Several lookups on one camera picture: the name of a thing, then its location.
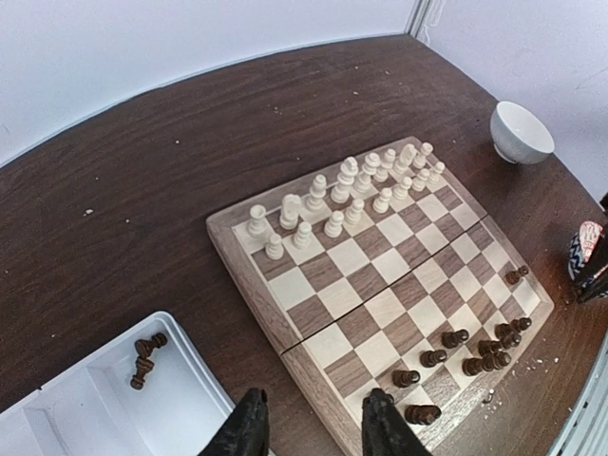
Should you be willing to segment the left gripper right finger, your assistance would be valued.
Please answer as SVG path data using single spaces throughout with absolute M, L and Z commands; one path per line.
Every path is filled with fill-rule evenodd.
M 362 452 L 364 455 L 430 456 L 399 414 L 392 396 L 374 388 L 362 404 Z

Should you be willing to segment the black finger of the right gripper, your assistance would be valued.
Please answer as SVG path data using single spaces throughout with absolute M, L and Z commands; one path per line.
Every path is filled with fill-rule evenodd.
M 602 235 L 592 255 L 574 279 L 578 303 L 593 299 L 607 290 L 607 226 L 602 227 Z

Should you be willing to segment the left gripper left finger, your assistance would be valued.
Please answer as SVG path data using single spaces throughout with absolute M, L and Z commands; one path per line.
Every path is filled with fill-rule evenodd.
M 199 455 L 268 455 L 269 408 L 267 402 L 268 397 L 264 389 L 248 389 Z

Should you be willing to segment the dark pawn rank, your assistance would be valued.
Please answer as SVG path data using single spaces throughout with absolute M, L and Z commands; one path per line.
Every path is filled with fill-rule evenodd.
M 445 350 L 423 351 L 419 360 L 424 368 L 431 369 L 447 361 L 447 352 Z
M 417 370 L 394 370 L 391 379 L 395 387 L 404 389 L 419 383 L 421 375 Z

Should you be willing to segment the dark chess piece board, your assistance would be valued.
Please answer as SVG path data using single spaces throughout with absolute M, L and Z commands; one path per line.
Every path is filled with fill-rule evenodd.
M 481 357 L 500 352 L 503 349 L 500 340 L 481 340 L 478 342 L 478 353 Z
M 507 272 L 504 276 L 504 280 L 508 285 L 516 285 L 528 274 L 528 267 L 523 265 L 516 270 Z

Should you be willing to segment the dark chess piece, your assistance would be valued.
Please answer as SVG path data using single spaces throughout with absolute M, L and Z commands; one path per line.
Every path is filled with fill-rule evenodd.
M 522 342 L 522 336 L 517 332 L 504 333 L 500 338 L 501 347 L 503 350 L 510 350 L 516 348 Z
M 484 357 L 484 368 L 487 371 L 498 371 L 511 363 L 511 356 L 506 351 L 497 351 Z

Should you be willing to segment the dark pawn file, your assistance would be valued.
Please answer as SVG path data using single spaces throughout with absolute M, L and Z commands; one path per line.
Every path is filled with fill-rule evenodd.
M 495 327 L 495 335 L 502 339 L 511 333 L 521 333 L 530 328 L 532 319 L 521 317 L 511 320 L 509 323 L 501 323 Z
M 441 343 L 444 348 L 451 350 L 464 344 L 469 337 L 469 331 L 466 329 L 460 329 L 453 332 L 443 332 L 441 335 Z

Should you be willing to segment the white plastic divided tray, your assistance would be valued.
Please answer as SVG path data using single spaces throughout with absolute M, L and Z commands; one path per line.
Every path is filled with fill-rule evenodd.
M 164 333 L 141 390 L 134 343 Z M 4 455 L 197 455 L 235 407 L 185 330 L 155 312 L 1 414 Z

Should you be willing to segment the wooden chess board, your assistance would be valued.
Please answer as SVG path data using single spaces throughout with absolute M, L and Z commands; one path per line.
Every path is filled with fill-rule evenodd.
M 234 231 L 251 204 L 276 204 L 283 191 L 302 192 L 321 172 L 292 180 L 224 209 L 206 221 L 208 233 L 259 326 L 303 395 L 342 451 L 362 451 L 363 399 L 374 388 L 392 395 L 399 410 L 434 405 L 441 417 L 415 434 L 431 452 L 486 399 L 502 380 L 495 370 L 463 373 L 478 355 L 478 342 L 495 338 L 495 327 L 532 319 L 522 342 L 510 350 L 518 360 L 554 308 L 533 275 L 508 285 L 507 272 L 523 266 L 519 252 L 483 206 L 446 169 L 446 180 L 463 205 L 462 233 L 416 267 L 392 272 L 368 265 L 342 269 L 319 257 L 303 265 L 289 258 L 266 261 L 246 252 Z M 455 349 L 442 346 L 443 332 L 469 331 Z M 434 368 L 420 364 L 425 351 L 445 350 Z M 395 370 L 419 371 L 420 382 L 400 389 Z

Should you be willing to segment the dark chess piece corner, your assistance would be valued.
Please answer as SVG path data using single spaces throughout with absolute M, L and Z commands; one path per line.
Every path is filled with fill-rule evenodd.
M 434 405 L 410 405 L 404 410 L 405 420 L 417 426 L 430 426 L 441 415 L 441 409 Z

